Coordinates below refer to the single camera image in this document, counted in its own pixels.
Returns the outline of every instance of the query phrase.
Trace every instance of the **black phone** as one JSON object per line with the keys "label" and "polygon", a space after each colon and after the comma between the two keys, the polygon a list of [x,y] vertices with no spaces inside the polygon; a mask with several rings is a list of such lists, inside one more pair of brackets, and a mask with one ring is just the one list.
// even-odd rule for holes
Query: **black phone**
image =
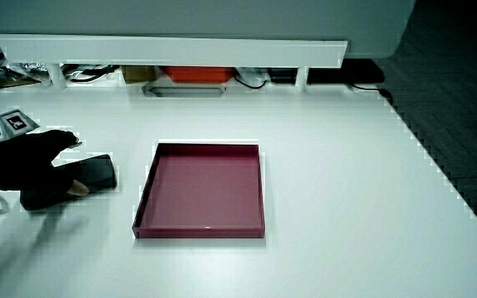
{"label": "black phone", "polygon": [[[108,154],[57,166],[55,171],[63,171],[71,175],[75,180],[86,185],[90,194],[117,187],[117,178]],[[25,210],[44,209],[79,198],[82,197],[45,190],[22,190],[20,193],[20,203]]]}

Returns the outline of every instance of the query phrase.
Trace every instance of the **tray rim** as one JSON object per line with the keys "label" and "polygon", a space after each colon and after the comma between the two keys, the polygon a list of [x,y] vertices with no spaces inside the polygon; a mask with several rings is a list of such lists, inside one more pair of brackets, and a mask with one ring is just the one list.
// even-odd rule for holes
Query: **tray rim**
{"label": "tray rim", "polygon": [[[260,212],[261,212],[261,225],[240,225],[240,226],[174,226],[173,228],[167,228],[167,226],[160,225],[151,228],[141,227],[142,215],[144,209],[147,207],[147,193],[151,190],[152,184],[156,175],[157,167],[159,166],[159,158],[157,157],[160,145],[234,145],[234,146],[255,146],[257,148],[257,161],[258,161],[258,183],[260,185],[259,200],[260,200]],[[226,238],[264,238],[265,233],[265,216],[264,216],[264,169],[263,169],[264,154],[261,151],[261,147],[258,144],[257,139],[158,139],[154,141],[152,146],[152,163],[150,168],[147,166],[147,181],[145,182],[142,192],[140,192],[139,205],[136,212],[133,215],[132,231],[135,238],[222,238],[219,233],[224,232],[237,232],[242,236],[229,236]],[[140,237],[142,233],[192,233],[191,237]],[[214,237],[210,234],[201,236],[206,233],[215,233]]]}

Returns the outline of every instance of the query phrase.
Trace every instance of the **black device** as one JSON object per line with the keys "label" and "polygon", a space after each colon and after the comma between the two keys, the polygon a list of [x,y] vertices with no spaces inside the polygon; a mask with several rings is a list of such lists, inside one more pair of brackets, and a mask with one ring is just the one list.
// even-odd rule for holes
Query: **black device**
{"label": "black device", "polygon": [[308,84],[376,84],[385,80],[371,59],[344,59],[339,69],[310,69]]}
{"label": "black device", "polygon": [[295,84],[297,69],[295,68],[269,68],[268,75],[274,84]]}
{"label": "black device", "polygon": [[[57,166],[55,171],[62,171],[74,177],[75,180],[88,187],[90,194],[100,192],[101,190],[114,189],[117,186],[112,160],[107,154]],[[22,190],[20,203],[25,210],[36,210],[79,198],[82,197],[67,193],[45,190]]]}

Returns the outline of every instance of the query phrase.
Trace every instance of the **red container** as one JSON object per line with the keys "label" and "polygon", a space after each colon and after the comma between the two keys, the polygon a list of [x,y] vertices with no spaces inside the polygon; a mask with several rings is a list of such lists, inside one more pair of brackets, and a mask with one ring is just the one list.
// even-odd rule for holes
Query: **red container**
{"label": "red container", "polygon": [[233,77],[233,67],[163,66],[161,68],[177,83],[225,83]]}
{"label": "red container", "polygon": [[159,144],[136,238],[263,238],[257,145]]}

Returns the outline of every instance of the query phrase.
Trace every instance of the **gloved hand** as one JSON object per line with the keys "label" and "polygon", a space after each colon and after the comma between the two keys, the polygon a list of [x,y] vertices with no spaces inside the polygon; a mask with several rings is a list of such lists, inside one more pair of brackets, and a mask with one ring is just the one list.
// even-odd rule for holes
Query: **gloved hand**
{"label": "gloved hand", "polygon": [[25,134],[0,142],[0,190],[44,190],[87,195],[89,190],[51,164],[78,138],[71,132],[51,130]]}

